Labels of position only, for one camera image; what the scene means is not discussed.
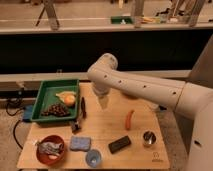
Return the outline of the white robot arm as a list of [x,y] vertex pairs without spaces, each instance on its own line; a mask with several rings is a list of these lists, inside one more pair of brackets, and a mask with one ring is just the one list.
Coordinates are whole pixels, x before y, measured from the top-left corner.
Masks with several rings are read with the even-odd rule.
[[213,171],[213,88],[190,82],[117,71],[118,61],[103,54],[87,71],[98,97],[110,88],[172,109],[194,120],[186,171]]

